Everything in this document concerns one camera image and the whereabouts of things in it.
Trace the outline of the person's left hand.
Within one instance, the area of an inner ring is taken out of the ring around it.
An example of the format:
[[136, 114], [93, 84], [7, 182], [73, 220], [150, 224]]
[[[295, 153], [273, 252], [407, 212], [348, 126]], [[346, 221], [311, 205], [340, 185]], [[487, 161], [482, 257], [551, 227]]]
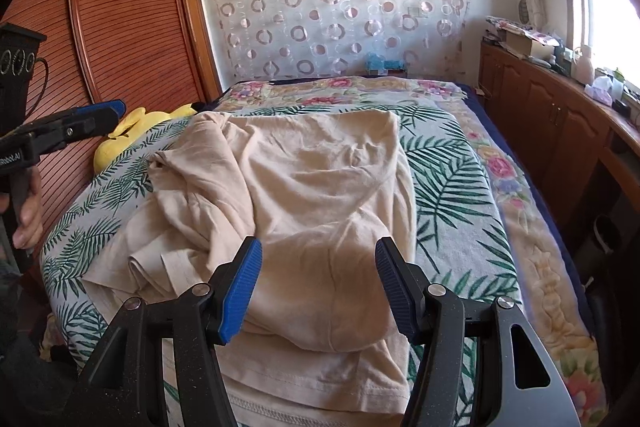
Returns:
[[20, 249], [34, 248], [43, 234], [41, 176], [37, 167], [30, 168], [29, 172], [27, 197], [18, 218], [18, 227], [12, 237], [14, 246]]

